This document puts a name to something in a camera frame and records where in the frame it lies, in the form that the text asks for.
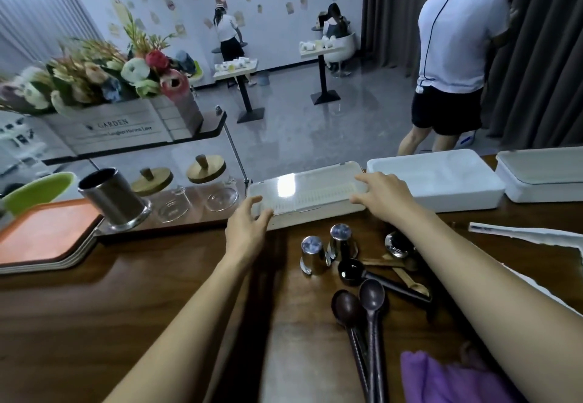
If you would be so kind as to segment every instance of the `orange tray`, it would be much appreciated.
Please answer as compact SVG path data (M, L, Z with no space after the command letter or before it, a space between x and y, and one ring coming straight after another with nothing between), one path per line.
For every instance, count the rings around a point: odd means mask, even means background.
M86 199L37 205L0 231L0 267L65 259L100 219Z

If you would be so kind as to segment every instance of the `woman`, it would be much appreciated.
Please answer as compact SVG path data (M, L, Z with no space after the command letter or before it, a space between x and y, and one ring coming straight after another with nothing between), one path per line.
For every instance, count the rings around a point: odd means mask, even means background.
M337 38L344 38L350 33L348 32L348 21L340 13L340 8L335 2L331 3L328 7L328 20L324 22L324 36L331 38L333 36ZM338 63L327 64L330 71L338 71Z
M455 147L462 133L482 127L488 47L508 41L508 0L427 0L419 15L421 63L411 132L399 156L412 155L435 131L433 151Z
M528 401L583 401L582 317L420 206L396 176L368 173L356 178L368 184L368 192L350 201L409 237ZM231 216L223 259L106 403L204 400L235 298L261 251L273 215L269 209L257 220L252 217L251 207L260 200L248 197Z
M221 5L217 4L215 8L215 30L220 42L220 52L223 55L223 61L233 61L241 56L245 56L245 52L241 47L243 43L243 35L239 30L237 21L234 17L227 15L227 10ZM249 85L255 85L252 82L251 75L245 74Z

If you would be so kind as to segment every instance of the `white plastic container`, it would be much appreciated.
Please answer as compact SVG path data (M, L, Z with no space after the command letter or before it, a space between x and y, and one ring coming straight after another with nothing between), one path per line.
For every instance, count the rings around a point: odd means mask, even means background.
M469 149L368 161L367 172L375 171L403 179L413 197L437 213L497 208L504 195L504 183Z
M502 151L496 159L513 202L583 201L583 147Z
M277 230L362 211L362 205L349 202L351 194L367 191L366 184L354 179L362 172L358 163L350 161L253 183L247 194L263 196L253 206L255 215L273 208L274 216L267 230Z

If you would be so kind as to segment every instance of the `wooden counter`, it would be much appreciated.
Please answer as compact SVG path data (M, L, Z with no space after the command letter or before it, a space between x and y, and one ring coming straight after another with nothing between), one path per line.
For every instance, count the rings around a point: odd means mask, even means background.
M583 233L583 204L518 205L444 214L456 222L543 227ZM363 396L347 335L330 310L344 287L335 266L320 277L300 271L300 242L348 223L367 259L384 253L385 225L367 212L268 234L231 318L209 401L360 402ZM462 232L509 267L532 277L583 312L577 250ZM98 246L79 267L0 278L0 394L11 402L99 402L156 340L204 282L224 252L224 232ZM374 270L390 278L389 270ZM403 402L399 355L419 349L442 362L476 340L431 276L439 304L424 311L389 294L384 319L391 402ZM354 292L355 288L346 288Z

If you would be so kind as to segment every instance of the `forearm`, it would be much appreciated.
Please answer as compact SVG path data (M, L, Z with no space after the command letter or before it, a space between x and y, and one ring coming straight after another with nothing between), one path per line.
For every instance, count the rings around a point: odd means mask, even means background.
M244 278L244 269L225 259L116 386L107 403L190 403L204 399Z
M583 401L583 318L419 206L396 225L527 399Z

